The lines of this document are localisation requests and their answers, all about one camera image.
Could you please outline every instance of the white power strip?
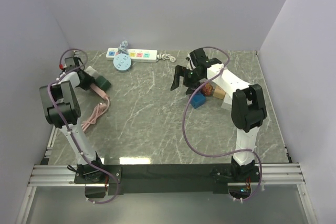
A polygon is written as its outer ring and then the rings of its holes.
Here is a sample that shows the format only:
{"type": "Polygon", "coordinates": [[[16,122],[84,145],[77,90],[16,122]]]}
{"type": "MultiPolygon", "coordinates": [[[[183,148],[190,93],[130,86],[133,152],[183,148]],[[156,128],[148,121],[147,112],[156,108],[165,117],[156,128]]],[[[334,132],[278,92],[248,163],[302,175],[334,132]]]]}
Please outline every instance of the white power strip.
{"type": "MultiPolygon", "coordinates": [[[[127,49],[127,52],[132,61],[137,62],[157,62],[157,50],[143,50],[143,49],[127,49]]],[[[110,47],[106,53],[107,60],[113,60],[114,57],[118,54],[117,48],[110,47]]]]}

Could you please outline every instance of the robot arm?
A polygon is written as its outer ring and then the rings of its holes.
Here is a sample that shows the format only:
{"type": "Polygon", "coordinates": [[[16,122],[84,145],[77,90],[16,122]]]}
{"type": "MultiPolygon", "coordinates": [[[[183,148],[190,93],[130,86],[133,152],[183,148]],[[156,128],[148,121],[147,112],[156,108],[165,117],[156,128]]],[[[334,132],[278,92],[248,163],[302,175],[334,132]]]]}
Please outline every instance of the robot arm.
{"type": "MultiPolygon", "coordinates": [[[[189,61],[186,68],[175,68],[171,90],[179,86],[179,77],[183,76],[183,84],[188,87],[186,94],[190,94],[199,87],[200,80],[218,75],[224,67],[218,59],[208,59],[202,48],[192,51],[186,59],[189,61]]],[[[243,81],[228,69],[224,69],[213,82],[232,99],[231,118],[237,127],[236,150],[254,150],[259,128],[267,116],[261,86],[243,81]]],[[[232,163],[244,172],[249,170],[248,167],[254,166],[254,155],[251,152],[235,153],[232,163]]]]}
{"type": "Polygon", "coordinates": [[[74,87],[81,87],[84,90],[89,89],[91,84],[94,83],[94,78],[82,69],[69,72],[75,67],[79,66],[78,57],[69,57],[65,59],[65,63],[66,68],[62,68],[62,73],[59,78],[60,81],[57,84],[53,84],[50,87],[50,91],[58,109],[63,114],[68,127],[72,131],[72,134],[76,139],[76,143],[72,139],[68,132],[67,126],[50,100],[48,86],[43,86],[39,90],[44,114],[49,124],[54,125],[60,129],[75,152],[77,160],[76,172],[78,175],[87,181],[99,182],[104,179],[102,172],[95,170],[90,165],[88,165],[87,162],[83,159],[82,154],[78,151],[78,149],[82,150],[86,159],[90,163],[101,167],[102,164],[100,158],[88,142],[85,133],[81,128],[80,107],[73,89],[74,87]]]}

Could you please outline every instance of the small wooden cube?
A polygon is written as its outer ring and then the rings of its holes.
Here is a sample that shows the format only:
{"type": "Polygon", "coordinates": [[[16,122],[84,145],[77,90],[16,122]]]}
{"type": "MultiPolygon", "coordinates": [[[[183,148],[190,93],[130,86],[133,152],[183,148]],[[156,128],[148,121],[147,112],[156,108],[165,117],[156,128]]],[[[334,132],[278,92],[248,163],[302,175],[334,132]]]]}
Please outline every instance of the small wooden cube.
{"type": "Polygon", "coordinates": [[[212,94],[214,87],[210,83],[207,83],[201,88],[201,93],[205,96],[209,96],[212,94]]]}
{"type": "Polygon", "coordinates": [[[221,89],[220,86],[216,86],[213,96],[215,98],[222,100],[224,99],[225,94],[226,92],[223,89],[221,89]]]}

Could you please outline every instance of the table surface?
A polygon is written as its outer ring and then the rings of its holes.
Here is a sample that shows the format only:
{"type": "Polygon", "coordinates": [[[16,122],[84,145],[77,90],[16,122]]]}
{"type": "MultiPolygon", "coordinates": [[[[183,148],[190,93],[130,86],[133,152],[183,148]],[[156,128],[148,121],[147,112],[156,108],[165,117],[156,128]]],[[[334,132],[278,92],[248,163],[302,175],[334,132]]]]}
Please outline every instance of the table surface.
{"type": "MultiPolygon", "coordinates": [[[[89,127],[86,136],[104,158],[105,164],[186,164],[230,163],[230,156],[206,158],[192,152],[182,135],[182,112],[188,101],[186,87],[170,91],[175,65],[186,66],[190,51],[160,51],[177,58],[176,62],[133,62],[127,72],[118,72],[106,51],[90,51],[87,66],[92,66],[107,78],[111,107],[96,125],[89,127]]],[[[209,58],[222,62],[225,56],[206,50],[209,58]]],[[[229,51],[230,71],[249,83],[258,83],[265,94],[268,112],[257,136],[257,153],[263,163],[287,163],[286,149],[281,137],[265,80],[254,51],[229,51]]],[[[92,91],[75,90],[82,120],[102,100],[92,91]]],[[[232,151],[236,144],[236,128],[230,112],[221,108],[222,100],[207,97],[206,103],[194,109],[190,106],[186,117],[186,134],[199,151],[218,154],[232,151]]],[[[76,164],[75,154],[66,138],[55,134],[49,165],[76,164]]]]}

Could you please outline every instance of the green object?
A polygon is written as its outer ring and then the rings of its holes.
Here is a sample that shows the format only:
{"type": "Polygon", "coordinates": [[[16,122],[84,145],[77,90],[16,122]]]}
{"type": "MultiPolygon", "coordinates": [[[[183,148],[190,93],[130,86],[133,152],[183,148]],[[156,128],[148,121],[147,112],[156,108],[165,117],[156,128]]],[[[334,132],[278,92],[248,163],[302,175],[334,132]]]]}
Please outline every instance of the green object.
{"type": "Polygon", "coordinates": [[[111,83],[104,76],[99,76],[96,78],[96,85],[104,92],[106,92],[111,87],[111,83]]]}

